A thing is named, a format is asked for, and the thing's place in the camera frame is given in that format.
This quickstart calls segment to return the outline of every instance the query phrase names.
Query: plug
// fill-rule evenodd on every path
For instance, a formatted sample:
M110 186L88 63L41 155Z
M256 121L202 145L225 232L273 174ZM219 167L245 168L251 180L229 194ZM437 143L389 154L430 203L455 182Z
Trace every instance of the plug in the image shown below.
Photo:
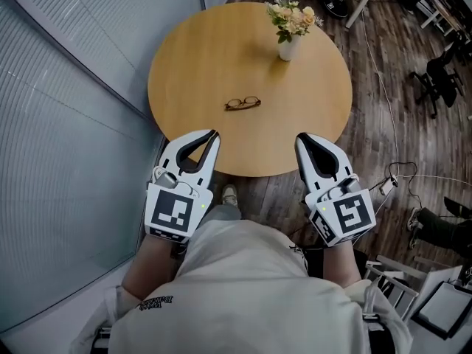
M389 177L381 186L381 194L388 195L392 191L393 187L398 187L397 176L392 175Z

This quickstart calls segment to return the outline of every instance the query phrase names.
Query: white vase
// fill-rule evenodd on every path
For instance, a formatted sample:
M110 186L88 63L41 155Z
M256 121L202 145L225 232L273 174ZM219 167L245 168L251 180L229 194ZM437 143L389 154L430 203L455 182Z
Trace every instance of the white vase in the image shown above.
M292 60L296 54L296 50L299 47L300 39L302 39L301 35L292 35L292 42L283 41L281 44L279 44L280 59L286 62Z

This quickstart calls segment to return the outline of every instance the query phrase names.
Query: sneaker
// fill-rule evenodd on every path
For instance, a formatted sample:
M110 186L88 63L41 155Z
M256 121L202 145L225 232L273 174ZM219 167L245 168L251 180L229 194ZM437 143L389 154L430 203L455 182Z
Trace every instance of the sneaker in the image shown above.
M420 209L414 207L412 209L412 214L406 222L406 229L410 232L413 230L413 228L420 225L420 222L418 221L418 212L420 212Z
M226 185L223 188L221 201L223 204L231 204L232 206L237 207L237 194L236 187L234 185Z
M410 241L408 242L408 249L412 250L415 248L416 244L418 243L418 227L415 227L412 236L410 237Z

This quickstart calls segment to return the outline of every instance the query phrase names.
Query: wooden floor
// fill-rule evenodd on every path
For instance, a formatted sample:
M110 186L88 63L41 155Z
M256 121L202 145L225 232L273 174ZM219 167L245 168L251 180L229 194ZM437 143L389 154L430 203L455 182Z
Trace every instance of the wooden floor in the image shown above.
M339 48L350 70L353 107L336 144L346 151L361 183L371 187L384 177L385 167L396 161L396 154L389 106L369 57L362 18L359 16L348 30L344 28L344 21L328 17L316 0L299 1L303 7L312 6L325 19L322 29ZM413 70L424 73L426 62L439 56L448 42L433 26L420 28L425 19L420 12L410 15L393 0L371 0L364 9L364 16L369 44L392 103L400 161L416 162L420 175L445 176L472 183L472 122L467 119L472 114L471 67L461 66L456 59L451 62L451 70L455 67L464 82L465 96L458 97L452 108L447 108L440 100L438 117L431 119L429 100L415 105L415 97L422 89L418 81L408 79L407 75ZM400 166L400 174L410 175L412 171L412 166ZM421 243L413 251L407 250L406 221L412 207L419 206L409 195L407 180L400 180L399 188L381 207L377 226L359 240L356 247L370 257L383 254L405 264L412 263L415 255L450 265L462 263L453 251L427 243ZM244 218L280 229L295 243L313 243L315 234L300 206L305 197L305 185L298 171L267 178L239 178L217 173L215 195L219 195L226 183L236 185ZM424 207L440 215L450 215L443 206L445 195L472 206L472 187L458 182L415 178L411 188L420 196ZM383 200L378 190L372 191L374 209Z

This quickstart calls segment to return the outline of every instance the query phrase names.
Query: office chair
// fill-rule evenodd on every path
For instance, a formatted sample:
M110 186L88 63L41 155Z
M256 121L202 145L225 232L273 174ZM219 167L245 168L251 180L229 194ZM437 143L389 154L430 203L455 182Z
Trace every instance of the office chair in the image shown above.
M456 89L459 91L460 95L463 96L460 87L457 85L457 80L462 83L459 75L457 74L456 69L454 69L453 74L448 74L445 70L446 64L451 62L454 53L459 48L461 43L462 36L457 33L456 40L452 43L452 46L449 50L444 51L444 53L436 58L432 59L426 65L426 73L423 75L412 72L409 76L411 79L417 78L425 87L426 91L421 95L420 98L416 100L416 103L421 103L428 95L431 97L431 103L433 105L434 113L431 115L431 118L436 118L437 107L436 101L439 97L442 97L444 103L450 108L454 101L456 100Z

